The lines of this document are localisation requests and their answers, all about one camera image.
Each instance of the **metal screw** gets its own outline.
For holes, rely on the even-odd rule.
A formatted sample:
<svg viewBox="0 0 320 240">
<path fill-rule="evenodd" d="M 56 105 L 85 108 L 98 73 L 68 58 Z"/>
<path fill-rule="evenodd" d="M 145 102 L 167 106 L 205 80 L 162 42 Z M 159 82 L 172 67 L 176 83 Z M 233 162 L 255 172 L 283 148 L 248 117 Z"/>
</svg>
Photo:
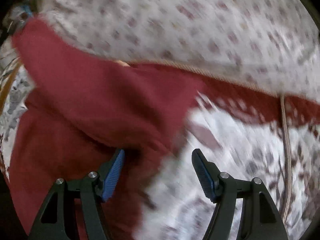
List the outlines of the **metal screw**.
<svg viewBox="0 0 320 240">
<path fill-rule="evenodd" d="M 254 178 L 253 181 L 255 182 L 255 184 L 261 184 L 262 183 L 262 180 L 259 179 L 259 178 Z"/>
<path fill-rule="evenodd" d="M 227 179 L 227 178 L 229 178 L 229 173 L 227 173 L 227 172 L 222 172 L 222 173 L 220 173 L 220 176 L 221 176 L 222 178 L 224 178 L 224 179 Z"/>
<path fill-rule="evenodd" d="M 89 178 L 95 178 L 98 176 L 98 173 L 96 173 L 95 171 L 91 171 L 89 174 L 88 174 Z"/>
<path fill-rule="evenodd" d="M 56 180 L 56 184 L 60 185 L 64 182 L 64 179 L 63 178 L 59 178 Z"/>
</svg>

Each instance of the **tan piping trim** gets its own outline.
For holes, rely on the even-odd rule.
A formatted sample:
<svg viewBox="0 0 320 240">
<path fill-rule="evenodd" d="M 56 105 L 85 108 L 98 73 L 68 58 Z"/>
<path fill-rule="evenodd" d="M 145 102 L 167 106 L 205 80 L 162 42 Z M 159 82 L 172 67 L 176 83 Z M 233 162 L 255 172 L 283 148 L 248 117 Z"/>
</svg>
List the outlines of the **tan piping trim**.
<svg viewBox="0 0 320 240">
<path fill-rule="evenodd" d="M 280 95 L 280 105 L 281 105 L 281 118 L 282 127 L 284 135 L 284 156 L 285 156 L 285 178 L 284 178 L 284 201 L 283 206 L 280 210 L 283 223 L 287 220 L 288 211 L 291 201 L 291 191 L 292 191 L 292 170 L 291 170 L 291 147 L 289 141 L 289 133 L 287 126 L 287 119 L 284 108 L 284 94 Z"/>
<path fill-rule="evenodd" d="M 279 98 L 279 92 L 277 92 L 277 91 L 267 91 L 267 90 L 260 88 L 258 85 L 255 85 L 255 84 L 251 84 L 248 82 L 240 82 L 240 81 L 233 79 L 231 77 L 225 77 L 224 75 L 213 74 L 209 70 L 198 68 L 193 65 L 182 64 L 182 63 L 175 62 L 175 61 L 170 61 L 170 60 L 165 60 L 165 59 L 156 59 L 156 60 L 141 59 L 141 60 L 130 60 L 130 61 L 113 60 L 113 62 L 115 62 L 115 63 L 119 63 L 119 62 L 126 63 L 127 62 L 127 64 L 159 64 L 162 66 L 170 66 L 170 67 L 182 69 L 185 71 L 189 71 L 192 73 L 196 73 L 196 74 L 199 74 L 202 76 L 210 77 L 210 78 L 213 78 L 216 80 L 224 81 L 229 84 L 238 85 L 238 86 L 244 87 L 244 88 L 249 88 L 251 90 L 272 96 L 274 98 Z M 295 97 L 298 97 L 298 98 L 301 98 L 304 100 L 308 100 L 308 101 L 311 101 L 311 102 L 318 104 L 318 102 L 316 100 L 307 98 L 304 95 L 286 92 L 286 96 L 295 96 Z"/>
</svg>

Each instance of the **blue gripper pad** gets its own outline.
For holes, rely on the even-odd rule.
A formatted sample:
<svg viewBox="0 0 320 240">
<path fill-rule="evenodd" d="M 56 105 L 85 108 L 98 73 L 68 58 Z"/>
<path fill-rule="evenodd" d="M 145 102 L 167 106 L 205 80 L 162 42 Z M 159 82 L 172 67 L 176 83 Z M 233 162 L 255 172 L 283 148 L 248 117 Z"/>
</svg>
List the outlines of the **blue gripper pad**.
<svg viewBox="0 0 320 240">
<path fill-rule="evenodd" d="M 107 174 L 103 183 L 102 200 L 106 202 L 110 198 L 118 183 L 122 166 L 124 164 L 124 150 L 121 150 L 117 158 L 113 162 L 109 173 Z"/>
<path fill-rule="evenodd" d="M 205 196 L 209 198 L 211 202 L 216 203 L 217 196 L 215 194 L 214 181 L 197 151 L 192 152 L 191 160 Z"/>
</svg>

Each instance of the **blue object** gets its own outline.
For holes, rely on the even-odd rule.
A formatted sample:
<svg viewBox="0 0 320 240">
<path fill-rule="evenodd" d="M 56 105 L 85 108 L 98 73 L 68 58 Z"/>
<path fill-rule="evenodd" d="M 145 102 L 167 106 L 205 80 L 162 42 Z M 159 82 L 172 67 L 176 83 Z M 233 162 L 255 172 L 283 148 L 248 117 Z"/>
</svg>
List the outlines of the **blue object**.
<svg viewBox="0 0 320 240">
<path fill-rule="evenodd" d="M 29 17 L 33 17 L 30 7 L 26 4 L 21 5 L 21 8 L 28 14 Z"/>
<path fill-rule="evenodd" d="M 122 166 L 124 164 L 124 150 L 120 150 L 118 156 L 113 161 L 112 166 L 103 181 L 102 200 L 106 202 L 113 194 L 118 183 Z"/>
<path fill-rule="evenodd" d="M 209 198 L 213 203 L 216 203 L 217 195 L 215 193 L 215 181 L 210 176 L 210 173 L 207 170 L 206 165 L 204 164 L 202 158 L 199 155 L 200 153 L 196 150 L 192 152 L 192 165 L 196 171 L 196 174 L 198 176 L 199 182 L 201 184 L 205 196 Z"/>
</svg>

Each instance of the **red towel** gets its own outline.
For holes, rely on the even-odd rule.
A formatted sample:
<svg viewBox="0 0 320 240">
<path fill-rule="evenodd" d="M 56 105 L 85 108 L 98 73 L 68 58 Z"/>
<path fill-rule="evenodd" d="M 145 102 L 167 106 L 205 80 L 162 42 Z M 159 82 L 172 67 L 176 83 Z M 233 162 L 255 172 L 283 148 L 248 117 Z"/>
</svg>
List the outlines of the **red towel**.
<svg viewBox="0 0 320 240">
<path fill-rule="evenodd" d="M 132 239 L 141 185 L 171 151 L 201 79 L 99 59 L 67 45 L 39 19 L 30 20 L 13 42 L 37 85 L 26 101 L 9 168 L 24 229 L 30 232 L 57 178 L 82 178 L 120 147 L 136 151 L 127 151 L 114 196 L 103 208 L 115 240 Z"/>
</svg>

